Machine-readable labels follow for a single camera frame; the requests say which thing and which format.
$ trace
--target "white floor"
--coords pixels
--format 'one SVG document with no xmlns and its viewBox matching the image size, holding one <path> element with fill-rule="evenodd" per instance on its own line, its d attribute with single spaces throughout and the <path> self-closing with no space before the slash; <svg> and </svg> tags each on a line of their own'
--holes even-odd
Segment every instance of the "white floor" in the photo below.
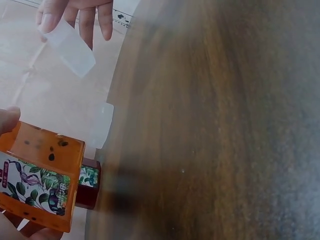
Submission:
<svg viewBox="0 0 320 240">
<path fill-rule="evenodd" d="M 41 128 L 85 140 L 91 110 L 105 102 L 119 52 L 139 0 L 114 0 L 113 36 L 105 42 L 94 31 L 96 65 L 79 80 L 57 54 L 43 45 L 34 23 L 41 0 L 0 0 L 0 108 L 21 107 L 21 119 Z M 86 149 L 93 158 L 95 149 Z M 87 210 L 76 208 L 71 233 L 63 240 L 84 240 Z"/>
</svg>

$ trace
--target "wood grain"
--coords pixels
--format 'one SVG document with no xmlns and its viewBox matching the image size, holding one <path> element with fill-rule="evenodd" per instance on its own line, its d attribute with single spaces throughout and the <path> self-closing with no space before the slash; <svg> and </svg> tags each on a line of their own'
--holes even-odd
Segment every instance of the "wood grain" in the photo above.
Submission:
<svg viewBox="0 0 320 240">
<path fill-rule="evenodd" d="M 141 0 L 87 239 L 318 239 L 319 9 Z"/>
</svg>

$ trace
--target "plastic packaging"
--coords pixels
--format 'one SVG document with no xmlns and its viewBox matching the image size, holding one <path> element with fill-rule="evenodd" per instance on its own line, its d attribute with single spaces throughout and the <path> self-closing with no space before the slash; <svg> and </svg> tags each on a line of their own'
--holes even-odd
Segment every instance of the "plastic packaging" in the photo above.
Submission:
<svg viewBox="0 0 320 240">
<path fill-rule="evenodd" d="M 35 27 L 36 8 L 14 1 L 0 8 L 0 108 L 18 106 L 21 121 L 84 141 L 85 157 L 93 159 L 108 136 L 113 106 L 106 100 L 124 35 L 114 29 L 106 42 L 99 26 L 95 27 L 96 64 L 80 79 L 61 60 L 59 49 L 64 44 L 51 43 L 54 37 L 50 35 L 46 44 L 41 42 Z M 77 30 L 62 27 L 71 28 L 80 39 Z"/>
<path fill-rule="evenodd" d="M 96 59 L 91 49 L 64 19 L 61 19 L 53 31 L 42 33 L 42 35 L 59 54 L 64 64 L 80 78 L 87 75 L 96 64 Z"/>
<path fill-rule="evenodd" d="M 85 143 L 19 122 L 0 137 L 0 207 L 70 232 Z"/>
<path fill-rule="evenodd" d="M 94 209 L 100 190 L 100 181 L 100 162 L 84 158 L 79 176 L 75 206 L 90 210 Z"/>
</svg>

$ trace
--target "printed leaf pattern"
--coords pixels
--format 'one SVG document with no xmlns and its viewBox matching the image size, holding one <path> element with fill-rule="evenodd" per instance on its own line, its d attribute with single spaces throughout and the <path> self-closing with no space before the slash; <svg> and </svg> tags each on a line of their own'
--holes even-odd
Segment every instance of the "printed leaf pattern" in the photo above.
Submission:
<svg viewBox="0 0 320 240">
<path fill-rule="evenodd" d="M 30 193 L 30 197 L 31 197 L 34 201 L 37 201 L 38 191 L 34 189 L 34 190 Z"/>
<path fill-rule="evenodd" d="M 31 196 L 28 196 L 28 197 L 25 199 L 25 203 L 28 204 L 28 205 L 30 205 L 30 206 L 33 206 L 33 207 L 36 205 L 35 201 L 32 199 Z"/>
<path fill-rule="evenodd" d="M 12 194 L 17 194 L 16 187 L 12 183 L 8 182 L 8 188 Z"/>
<path fill-rule="evenodd" d="M 9 164 L 20 174 L 18 182 L 7 182 L 3 194 L 27 205 L 64 216 L 68 198 L 70 178 L 31 163 L 12 160 Z"/>
<path fill-rule="evenodd" d="M 49 200 L 49 195 L 47 193 L 43 193 L 39 196 L 39 203 L 43 204 L 45 202 L 48 202 Z"/>
<path fill-rule="evenodd" d="M 80 171 L 79 184 L 92 188 L 98 187 L 99 170 L 89 166 L 82 166 Z"/>
<path fill-rule="evenodd" d="M 10 195 L 10 197 L 12 197 L 12 198 L 14 198 L 15 200 L 18 200 L 18 201 L 20 201 L 20 199 L 19 199 L 19 197 L 18 197 L 18 195 L 17 194 L 11 194 Z"/>
<path fill-rule="evenodd" d="M 33 167 L 30 168 L 29 173 L 36 174 L 36 173 L 40 172 L 40 170 L 41 170 L 40 167 L 33 166 Z"/>
<path fill-rule="evenodd" d="M 21 195 L 25 195 L 25 194 L 26 194 L 26 187 L 25 187 L 25 185 L 23 185 L 21 182 L 17 182 L 17 183 L 16 183 L 16 190 L 17 190 L 18 193 L 20 193 Z"/>
</svg>

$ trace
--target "fingernail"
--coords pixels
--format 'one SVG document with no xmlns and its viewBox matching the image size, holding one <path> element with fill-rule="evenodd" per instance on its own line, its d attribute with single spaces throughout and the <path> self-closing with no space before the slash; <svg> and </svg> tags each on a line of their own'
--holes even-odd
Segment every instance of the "fingernail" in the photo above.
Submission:
<svg viewBox="0 0 320 240">
<path fill-rule="evenodd" d="M 103 35 L 104 40 L 109 41 L 112 36 L 112 31 L 110 31 L 108 29 L 102 29 L 102 35 Z"/>
<path fill-rule="evenodd" d="M 6 110 L 12 114 L 20 114 L 20 108 L 17 106 L 8 107 Z"/>
<path fill-rule="evenodd" d="M 47 38 L 45 36 L 43 36 L 40 31 L 38 31 L 38 35 L 39 35 L 39 38 L 41 39 L 41 42 L 43 42 L 43 43 L 47 42 Z"/>
<path fill-rule="evenodd" d="M 39 31 L 43 34 L 50 33 L 55 28 L 56 20 L 57 18 L 52 13 L 44 14 L 38 28 Z"/>
</svg>

